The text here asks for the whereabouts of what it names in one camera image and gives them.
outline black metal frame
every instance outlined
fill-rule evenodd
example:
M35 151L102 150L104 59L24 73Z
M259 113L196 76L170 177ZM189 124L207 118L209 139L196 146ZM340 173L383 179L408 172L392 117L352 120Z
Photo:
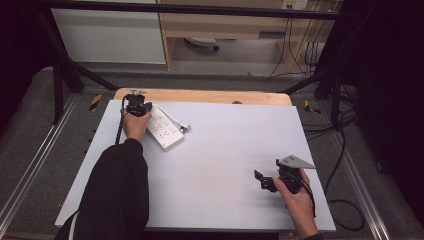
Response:
M295 18L295 19L320 19L320 20L349 20L359 16L354 13L340 12L316 12L316 11L293 11L283 9L260 9L240 7L218 6L195 6L195 5L169 5L169 4L143 4L143 3L115 3L115 2L92 2L92 1L64 1L64 0L38 0L31 3L32 12L38 23L47 35L50 45L54 48L57 64L54 68L55 81L55 122L63 113L62 79L66 82L71 92L82 92L84 85L77 73L83 74L91 80L99 83L109 90L117 90L119 87L107 82L96 74L90 72L78 63L74 62L67 54L60 36L53 31L51 23L46 18L46 11L56 9L97 10L97 11L121 11L121 12L156 12L156 13L181 13L181 14L205 14L205 15L229 15L229 16L252 16L270 18ZM291 94L312 81L302 82L280 93Z

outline person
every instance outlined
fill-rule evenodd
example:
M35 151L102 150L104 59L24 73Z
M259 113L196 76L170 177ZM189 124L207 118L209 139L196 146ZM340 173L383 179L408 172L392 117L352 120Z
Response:
M300 169L303 181L309 185L309 178L303 169ZM314 212L309 194L305 189L292 194L287 186L278 177L273 177L274 185L283 197L296 232L303 240L322 240L314 220Z
M55 240L139 240L149 219L147 163L142 142L151 118L125 111L124 143L103 151L90 174L78 210Z

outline desk panel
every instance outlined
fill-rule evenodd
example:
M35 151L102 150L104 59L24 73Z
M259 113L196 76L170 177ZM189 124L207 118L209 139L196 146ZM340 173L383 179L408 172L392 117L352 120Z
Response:
M149 166L148 230L258 231L293 229L279 193L260 188L253 170L276 176L276 158L290 154L312 163L295 107L154 102L189 122L184 140L164 152L149 134L143 146ZM121 101L110 101L89 151L57 218L60 226L79 205L91 169L114 143ZM317 226L335 226L316 170L307 170L317 204Z

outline hand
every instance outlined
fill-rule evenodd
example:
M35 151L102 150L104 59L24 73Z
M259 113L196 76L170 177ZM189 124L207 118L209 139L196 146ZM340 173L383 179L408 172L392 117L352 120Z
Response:
M146 133L147 123L152 118L152 113L147 112L142 117L136 117L128 113L127 109L124 109L124 116L123 130L125 135L127 138L134 138L141 143Z
M303 169L300 169L300 174L303 181L309 185L309 178ZM301 188L298 193L292 194L279 178L274 177L273 180L275 187L286 202L287 209L299 237L304 239L318 234L319 231L314 220L311 198L306 190Z

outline finger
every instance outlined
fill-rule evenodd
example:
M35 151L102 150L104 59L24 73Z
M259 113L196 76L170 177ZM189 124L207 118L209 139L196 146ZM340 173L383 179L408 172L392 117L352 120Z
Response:
M300 169L300 176L302 176L303 181L305 181L309 185L309 177L306 175L305 169Z
M273 177L272 180L274 181L274 185L277 188L277 190L280 192L281 196L284 198L284 200L287 200L292 197L292 193L287 188L286 184L281 181L281 179L277 177Z

